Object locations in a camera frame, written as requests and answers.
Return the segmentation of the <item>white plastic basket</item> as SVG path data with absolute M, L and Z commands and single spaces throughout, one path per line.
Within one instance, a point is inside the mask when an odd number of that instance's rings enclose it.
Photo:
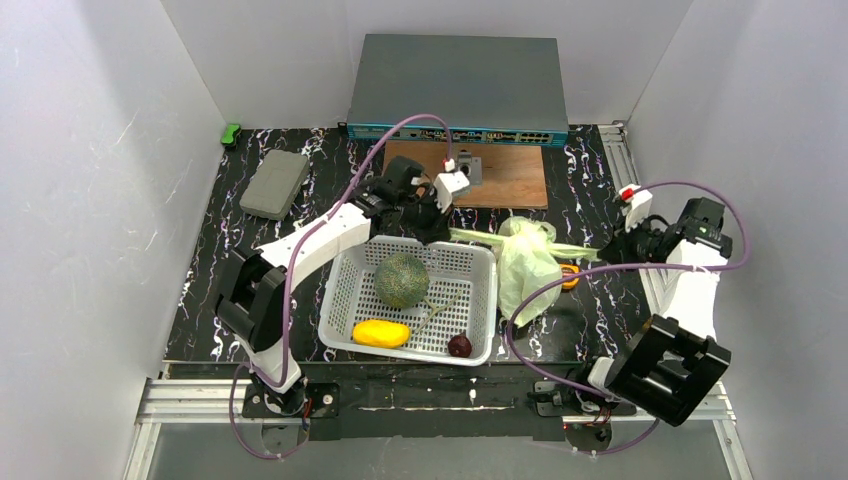
M 408 309 L 384 304 L 374 289 L 375 271 L 386 257 L 408 253 L 426 266 L 430 284 L 426 300 Z M 411 238 L 377 236 L 335 258 L 320 312 L 318 335 L 335 350 L 463 367 L 479 366 L 491 353 L 496 333 L 498 280 L 495 256 L 480 246 Z M 409 340 L 395 349 L 355 343 L 353 328 L 380 319 L 411 330 Z M 449 340 L 464 333 L 473 345 L 469 358 L 448 353 Z

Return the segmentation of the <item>light green plastic bag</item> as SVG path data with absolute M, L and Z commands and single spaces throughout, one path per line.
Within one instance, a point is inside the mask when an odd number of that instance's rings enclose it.
M 452 228 L 450 235 L 453 241 L 478 242 L 492 248 L 498 275 L 498 308 L 505 318 L 514 320 L 517 328 L 557 301 L 560 291 L 551 289 L 527 306 L 522 305 L 532 293 L 560 280 L 566 261 L 596 261 L 599 252 L 597 248 L 558 243 L 552 224 L 522 216 L 506 219 L 495 234 Z

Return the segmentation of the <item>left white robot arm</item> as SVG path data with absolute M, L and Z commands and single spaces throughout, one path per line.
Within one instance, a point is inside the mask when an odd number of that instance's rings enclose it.
M 255 400 L 284 416 L 306 409 L 305 380 L 289 346 L 291 295 L 340 253 L 400 227 L 424 244 L 448 239 L 454 200 L 471 184 L 452 159 L 434 178 L 398 156 L 380 176 L 352 184 L 329 212 L 281 240 L 233 250 L 219 277 L 214 312 L 249 359 Z

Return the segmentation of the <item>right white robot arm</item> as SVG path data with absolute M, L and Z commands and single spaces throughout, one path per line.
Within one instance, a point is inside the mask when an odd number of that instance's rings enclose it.
M 625 189 L 625 217 L 599 258 L 609 264 L 668 264 L 660 306 L 614 357 L 598 358 L 588 383 L 678 426 L 687 420 L 731 363 L 716 340 L 714 304 L 732 239 L 722 231 L 722 204 L 706 197 L 687 201 L 669 224 L 650 211 L 647 191 Z

